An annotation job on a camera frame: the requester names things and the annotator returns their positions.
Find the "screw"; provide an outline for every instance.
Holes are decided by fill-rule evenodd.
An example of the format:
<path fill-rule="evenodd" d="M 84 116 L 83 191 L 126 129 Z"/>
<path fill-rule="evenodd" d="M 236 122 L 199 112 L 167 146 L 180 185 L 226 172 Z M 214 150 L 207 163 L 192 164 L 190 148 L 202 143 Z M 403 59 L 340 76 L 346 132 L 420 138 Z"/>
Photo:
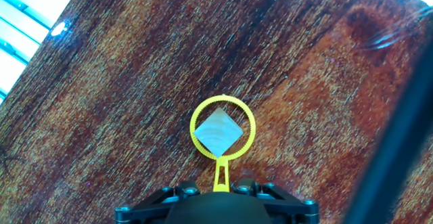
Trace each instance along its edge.
<path fill-rule="evenodd" d="M 273 183 L 265 183 L 265 187 L 274 187 L 275 185 Z"/>
<path fill-rule="evenodd" d="M 303 200 L 302 203 L 304 203 L 304 204 L 308 204 L 308 205 L 312 205 L 312 204 L 315 204 L 316 201 L 307 198 L 307 199 Z"/>
<path fill-rule="evenodd" d="M 187 187 L 186 189 L 185 189 L 185 193 L 187 193 L 187 194 L 194 194 L 195 192 L 197 192 L 198 190 L 196 189 L 196 188 L 194 188 L 194 187 Z"/>
<path fill-rule="evenodd" d="M 250 190 L 250 187 L 248 187 L 248 186 L 239 186 L 237 188 L 237 190 L 242 191 L 242 192 L 246 192 L 246 191 Z"/>
<path fill-rule="evenodd" d="M 122 206 L 122 207 L 118 207 L 116 208 L 116 211 L 118 212 L 127 212 L 132 210 L 133 208 L 131 206 Z"/>

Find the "yellow gear ring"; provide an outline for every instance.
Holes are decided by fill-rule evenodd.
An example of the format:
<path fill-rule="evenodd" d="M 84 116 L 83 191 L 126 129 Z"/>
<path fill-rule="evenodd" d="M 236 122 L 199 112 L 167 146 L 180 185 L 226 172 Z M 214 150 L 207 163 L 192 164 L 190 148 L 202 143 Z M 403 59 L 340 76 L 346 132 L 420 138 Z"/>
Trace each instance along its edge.
<path fill-rule="evenodd" d="M 212 103 L 215 102 L 231 102 L 236 105 L 238 105 L 240 108 L 244 110 L 246 113 L 248 120 L 250 121 L 250 136 L 248 137 L 248 140 L 246 144 L 237 151 L 236 153 L 230 154 L 228 156 L 220 156 L 217 158 L 214 154 L 209 152 L 205 147 L 202 146 L 202 144 L 198 141 L 198 138 L 194 135 L 194 131 L 196 130 L 196 124 L 197 124 L 197 118 L 200 115 L 200 113 L 203 111 L 203 109 L 206 106 L 209 106 Z M 189 134 L 191 135 L 191 139 L 194 143 L 194 145 L 197 147 L 197 149 L 205 156 L 216 160 L 216 171 L 215 171 L 215 180 L 214 180 L 214 192 L 230 192 L 229 187 L 229 160 L 234 160 L 241 155 L 245 154 L 245 152 L 251 147 L 252 142 L 254 141 L 254 138 L 256 137 L 256 121 L 254 119 L 254 115 L 252 114 L 249 107 L 240 99 L 235 98 L 233 96 L 228 95 L 217 95 L 214 97 L 211 97 L 204 102 L 202 102 L 197 109 L 194 111 L 191 117 L 191 122 L 189 124 Z M 224 167 L 225 172 L 225 184 L 219 184 L 219 169 L 220 167 Z"/>

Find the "wooden table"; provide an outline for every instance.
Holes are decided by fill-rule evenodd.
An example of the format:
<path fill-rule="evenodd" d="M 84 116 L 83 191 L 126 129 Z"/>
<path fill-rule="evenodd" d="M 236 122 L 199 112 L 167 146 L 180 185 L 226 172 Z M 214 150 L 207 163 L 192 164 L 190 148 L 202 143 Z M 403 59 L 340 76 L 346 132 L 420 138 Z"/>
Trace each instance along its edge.
<path fill-rule="evenodd" d="M 412 64 L 430 40 L 420 0 L 71 0 L 0 107 L 1 223 L 105 223 L 114 208 L 196 180 L 214 162 L 193 110 L 227 94 L 258 127 L 231 181 L 274 182 L 344 215 Z M 241 110 L 223 107 L 248 132 Z M 241 141 L 234 150 L 242 146 Z M 433 222 L 426 145 L 393 223 Z"/>

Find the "window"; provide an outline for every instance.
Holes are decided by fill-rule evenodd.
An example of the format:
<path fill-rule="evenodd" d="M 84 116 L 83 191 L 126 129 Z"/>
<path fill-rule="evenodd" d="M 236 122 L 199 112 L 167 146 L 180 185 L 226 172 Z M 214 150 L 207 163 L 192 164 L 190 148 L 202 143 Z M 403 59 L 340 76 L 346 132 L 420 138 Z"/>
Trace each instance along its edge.
<path fill-rule="evenodd" d="M 0 0 L 0 104 L 70 0 Z"/>

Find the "black cable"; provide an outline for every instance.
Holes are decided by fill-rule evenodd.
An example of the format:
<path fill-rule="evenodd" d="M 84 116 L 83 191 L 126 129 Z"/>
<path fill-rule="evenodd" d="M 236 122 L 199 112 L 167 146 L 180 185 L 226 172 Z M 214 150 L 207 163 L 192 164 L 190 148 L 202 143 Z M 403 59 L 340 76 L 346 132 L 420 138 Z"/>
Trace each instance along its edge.
<path fill-rule="evenodd" d="M 433 121 L 433 43 L 415 66 L 358 192 L 347 224 L 386 223 L 409 168 L 419 156 Z"/>

